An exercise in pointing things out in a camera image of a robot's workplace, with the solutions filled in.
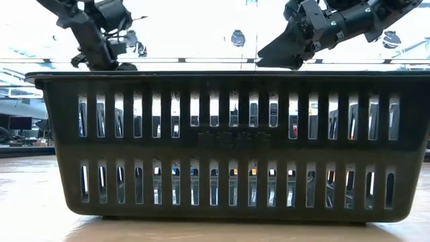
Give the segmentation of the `black monitor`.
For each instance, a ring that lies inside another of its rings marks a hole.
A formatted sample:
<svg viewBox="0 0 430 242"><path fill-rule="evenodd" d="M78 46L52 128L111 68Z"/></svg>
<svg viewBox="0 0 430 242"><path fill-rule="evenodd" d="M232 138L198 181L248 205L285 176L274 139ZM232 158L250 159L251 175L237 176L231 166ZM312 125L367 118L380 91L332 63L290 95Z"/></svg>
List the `black monitor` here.
<svg viewBox="0 0 430 242"><path fill-rule="evenodd" d="M27 116L10 116L9 117L10 130L31 130L32 117Z"/></svg>

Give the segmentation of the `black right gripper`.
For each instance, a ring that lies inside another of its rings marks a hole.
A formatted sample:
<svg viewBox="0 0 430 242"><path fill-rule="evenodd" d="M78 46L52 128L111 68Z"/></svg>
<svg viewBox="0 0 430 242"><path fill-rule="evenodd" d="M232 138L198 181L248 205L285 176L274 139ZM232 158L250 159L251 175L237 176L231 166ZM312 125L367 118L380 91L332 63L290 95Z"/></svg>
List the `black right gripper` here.
<svg viewBox="0 0 430 242"><path fill-rule="evenodd" d="M339 9L330 0L321 9L319 0L289 0L284 9L285 30L258 53L258 67L298 70L316 52L339 42Z"/></svg>

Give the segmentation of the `dark blue hanging lamp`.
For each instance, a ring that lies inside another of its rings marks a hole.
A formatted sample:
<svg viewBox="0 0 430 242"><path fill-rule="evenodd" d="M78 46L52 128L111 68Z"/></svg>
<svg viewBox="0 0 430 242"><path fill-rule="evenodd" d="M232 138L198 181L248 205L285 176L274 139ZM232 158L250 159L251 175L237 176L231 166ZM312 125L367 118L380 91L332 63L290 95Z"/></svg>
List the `dark blue hanging lamp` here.
<svg viewBox="0 0 430 242"><path fill-rule="evenodd" d="M246 38L241 30L234 30L231 35L230 41L236 47L243 47L245 45Z"/></svg>
<svg viewBox="0 0 430 242"><path fill-rule="evenodd" d="M394 30L387 30L384 32L384 37L382 39L382 45L387 49L395 49L402 44L400 37Z"/></svg>

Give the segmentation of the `dark slotted plastic basket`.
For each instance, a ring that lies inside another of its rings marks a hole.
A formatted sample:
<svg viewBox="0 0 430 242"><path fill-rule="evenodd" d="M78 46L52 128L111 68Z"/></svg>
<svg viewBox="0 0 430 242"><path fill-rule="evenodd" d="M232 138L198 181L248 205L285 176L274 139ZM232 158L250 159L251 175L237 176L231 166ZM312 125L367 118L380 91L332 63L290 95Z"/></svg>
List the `dark slotted plastic basket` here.
<svg viewBox="0 0 430 242"><path fill-rule="evenodd" d="M430 72L33 72L77 214L392 223Z"/></svg>

